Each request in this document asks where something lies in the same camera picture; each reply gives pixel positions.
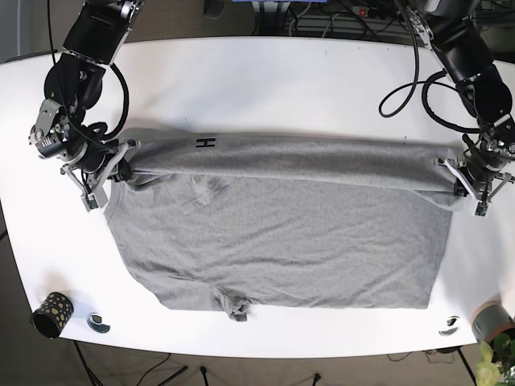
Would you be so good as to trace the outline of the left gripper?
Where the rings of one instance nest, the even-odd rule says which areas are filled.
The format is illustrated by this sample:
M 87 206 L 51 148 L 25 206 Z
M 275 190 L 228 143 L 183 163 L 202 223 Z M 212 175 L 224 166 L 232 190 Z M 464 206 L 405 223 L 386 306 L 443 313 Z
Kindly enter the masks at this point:
M 485 218 L 492 199 L 507 184 L 514 184 L 514 175 L 503 169 L 514 162 L 514 142 L 488 140 L 479 136 L 473 141 L 463 135 L 466 145 L 462 160 L 438 158 L 437 164 L 447 168 L 456 178 L 454 195 L 471 197 L 470 212 Z

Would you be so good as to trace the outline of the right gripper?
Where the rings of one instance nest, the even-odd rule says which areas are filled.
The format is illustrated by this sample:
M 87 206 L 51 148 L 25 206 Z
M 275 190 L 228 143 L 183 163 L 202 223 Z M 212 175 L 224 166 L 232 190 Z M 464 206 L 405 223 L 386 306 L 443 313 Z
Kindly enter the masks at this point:
M 142 143 L 134 139 L 123 142 L 109 142 L 114 148 L 101 149 L 85 142 L 72 152 L 62 151 L 64 162 L 61 174 L 67 175 L 80 189 L 80 199 L 87 212 L 105 207 L 109 199 L 104 184 L 130 181 L 133 178 L 129 160 L 139 150 Z

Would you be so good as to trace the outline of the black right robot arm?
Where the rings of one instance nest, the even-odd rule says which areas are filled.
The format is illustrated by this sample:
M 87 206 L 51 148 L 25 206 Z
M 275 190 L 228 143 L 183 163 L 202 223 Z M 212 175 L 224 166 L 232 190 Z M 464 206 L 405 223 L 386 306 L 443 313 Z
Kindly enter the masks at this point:
M 142 5 L 141 1 L 84 2 L 62 55 L 52 59 L 43 88 L 45 99 L 28 137 L 38 156 L 63 162 L 60 172 L 80 189 L 87 211 L 108 203 L 107 181 L 120 183 L 132 177 L 126 155 L 140 144 L 118 139 L 128 117 L 130 94 L 114 59 Z M 122 87 L 122 114 L 113 129 L 104 122 L 84 123 L 86 112 L 100 99 L 108 69 Z

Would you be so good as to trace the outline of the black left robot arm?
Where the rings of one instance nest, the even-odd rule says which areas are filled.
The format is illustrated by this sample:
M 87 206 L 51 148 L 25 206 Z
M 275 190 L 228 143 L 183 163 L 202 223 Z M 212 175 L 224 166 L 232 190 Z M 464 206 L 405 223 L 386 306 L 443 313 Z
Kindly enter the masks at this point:
M 492 198 L 514 177 L 503 168 L 514 160 L 513 98 L 501 79 L 494 57 L 476 29 L 471 15 L 476 1 L 398 1 L 413 43 L 422 42 L 442 69 L 427 80 L 419 79 L 420 63 L 414 64 L 414 80 L 406 87 L 422 86 L 422 106 L 440 125 L 461 133 L 466 150 L 460 163 L 445 160 L 457 179 L 455 194 L 471 196 L 474 215 L 485 217 Z M 437 116 L 428 101 L 429 88 L 448 77 L 475 128 L 465 128 Z

